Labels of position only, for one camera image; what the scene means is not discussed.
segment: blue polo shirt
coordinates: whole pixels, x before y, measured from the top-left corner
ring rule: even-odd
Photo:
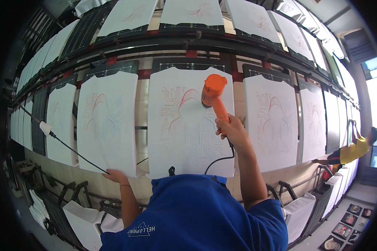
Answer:
[[[103,233],[101,251],[284,251],[288,233],[278,200],[246,212],[210,177],[181,174],[152,181],[147,209],[123,231]]]

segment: person in yellow shirt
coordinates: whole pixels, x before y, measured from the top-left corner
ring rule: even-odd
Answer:
[[[366,138],[363,138],[356,128],[356,121],[352,120],[352,144],[348,146],[341,147],[339,150],[331,153],[327,159],[315,159],[313,163],[319,163],[321,165],[336,165],[336,164],[347,164],[351,163],[355,159],[358,159],[365,155],[370,146],[377,140],[377,129],[372,127],[370,132],[367,134]]]

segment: yellow shirt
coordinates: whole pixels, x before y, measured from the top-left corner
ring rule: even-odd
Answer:
[[[341,155],[339,160],[341,164],[351,163],[357,158],[362,157],[369,151],[370,147],[366,142],[366,139],[360,136],[357,139],[356,144],[352,144],[350,147],[344,146],[341,148]]]

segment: hand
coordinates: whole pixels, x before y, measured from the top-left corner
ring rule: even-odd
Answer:
[[[121,185],[129,184],[129,180],[127,179],[126,175],[122,173],[121,171],[113,170],[113,169],[106,169],[106,172],[110,174],[102,173],[103,177],[110,179],[113,182],[117,182]]]
[[[221,134],[221,139],[228,137],[229,141],[233,144],[237,151],[245,151],[249,149],[252,150],[250,138],[248,137],[246,129],[241,124],[240,119],[231,114],[229,115],[230,124],[220,118],[215,119],[216,126],[218,128],[216,135],[219,135],[221,134],[221,131],[224,131],[226,136]]]

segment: worker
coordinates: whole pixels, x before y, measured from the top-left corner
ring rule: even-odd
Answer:
[[[321,165],[336,165],[336,164],[347,164],[351,163],[357,158],[362,157],[365,155],[370,147],[374,144],[377,140],[377,129],[375,127],[371,127],[369,133],[367,134],[366,138],[363,138],[357,128],[356,128],[356,121],[351,120],[352,122],[352,143],[348,146],[343,146],[340,149],[336,150],[335,152],[331,153],[327,159],[315,159],[313,163],[319,163]]]
[[[152,180],[153,195],[140,213],[126,176],[108,169],[103,176],[120,184],[124,230],[103,233],[101,251],[286,250],[281,204],[267,198],[246,130],[238,118],[230,118],[230,124],[215,119],[216,134],[224,131],[237,151],[244,207],[226,188],[226,178],[180,174]]]

